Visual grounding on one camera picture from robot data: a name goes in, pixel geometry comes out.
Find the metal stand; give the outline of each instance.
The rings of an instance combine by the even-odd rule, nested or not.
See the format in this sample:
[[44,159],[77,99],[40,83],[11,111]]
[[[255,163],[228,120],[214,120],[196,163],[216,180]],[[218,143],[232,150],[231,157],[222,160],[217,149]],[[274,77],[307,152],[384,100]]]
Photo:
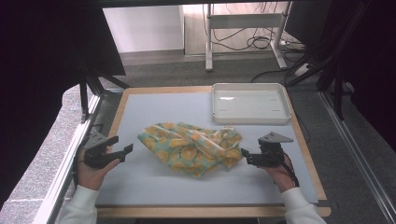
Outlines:
[[286,63],[279,50],[279,41],[285,28],[289,15],[291,2],[288,2],[282,13],[270,14],[239,14],[239,15],[212,15],[212,4],[207,4],[207,36],[206,36],[206,65],[207,72],[213,70],[213,49],[212,49],[212,29],[235,29],[235,28],[258,28],[277,27],[277,34],[274,41],[271,41],[271,48],[276,56],[280,69],[286,69]]

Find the white sleeve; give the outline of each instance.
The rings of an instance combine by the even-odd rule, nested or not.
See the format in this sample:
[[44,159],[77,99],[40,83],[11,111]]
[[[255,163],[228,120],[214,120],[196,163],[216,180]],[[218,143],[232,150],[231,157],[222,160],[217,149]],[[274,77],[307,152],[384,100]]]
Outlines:
[[281,197],[286,206],[285,218],[288,224],[326,223],[319,216],[316,207],[306,201],[300,188],[288,189],[281,194]]
[[97,210],[95,207],[98,190],[77,186],[73,199],[62,211],[61,224],[92,224],[96,223]]

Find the light blue surface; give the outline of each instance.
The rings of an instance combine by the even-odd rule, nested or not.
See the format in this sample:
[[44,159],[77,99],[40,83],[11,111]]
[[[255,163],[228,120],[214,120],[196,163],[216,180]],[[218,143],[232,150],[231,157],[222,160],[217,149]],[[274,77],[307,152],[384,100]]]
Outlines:
[[[217,170],[199,179],[171,170],[152,154],[137,135],[144,128],[159,122],[186,122],[206,129],[218,130],[212,120],[210,93],[134,94],[126,103],[118,129],[120,141],[113,151],[134,143],[134,151],[124,163],[105,179],[97,205],[225,205],[246,206],[282,203],[276,185],[262,169],[242,159],[235,167]],[[317,203],[318,198],[304,163],[291,123],[283,126],[233,125],[244,140],[240,146],[250,153],[260,153],[258,139],[269,132],[294,141],[283,143],[289,154],[305,198]]]

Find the gray floor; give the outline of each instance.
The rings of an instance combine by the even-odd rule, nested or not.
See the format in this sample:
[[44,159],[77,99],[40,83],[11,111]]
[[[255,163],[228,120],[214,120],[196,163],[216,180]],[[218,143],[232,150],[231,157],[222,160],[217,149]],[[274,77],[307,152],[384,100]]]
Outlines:
[[[213,85],[218,82],[250,82],[263,71],[277,70],[271,53],[215,56],[214,71],[205,71],[204,57],[184,57],[178,52],[123,54],[127,77],[119,77],[134,87]],[[267,74],[257,82],[283,83],[284,73]],[[325,105],[315,90],[318,76],[289,88],[295,112],[317,167],[319,178],[332,205],[328,223],[388,223],[367,183],[337,131]],[[117,86],[103,80],[108,89]],[[104,96],[95,124],[107,133],[120,100],[119,93]],[[361,152],[390,198],[396,198],[394,151],[350,103],[343,99],[345,123]],[[78,87],[64,95],[64,106],[35,161],[0,213],[0,223],[31,223],[63,159],[80,119]],[[66,192],[64,202],[73,195]],[[281,218],[260,218],[260,223],[276,223]],[[258,223],[256,219],[199,219],[193,223]],[[99,218],[98,223],[134,223],[134,219]],[[141,223],[192,223],[191,220],[143,219]]]

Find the yellow floral fabric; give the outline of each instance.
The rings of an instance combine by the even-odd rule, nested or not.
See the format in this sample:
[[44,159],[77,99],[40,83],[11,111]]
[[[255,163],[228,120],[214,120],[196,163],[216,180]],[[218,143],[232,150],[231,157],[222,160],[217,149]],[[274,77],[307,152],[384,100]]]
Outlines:
[[231,127],[215,131],[182,122],[157,123],[137,138],[171,169],[194,177],[219,163],[231,168],[242,159],[242,136]]

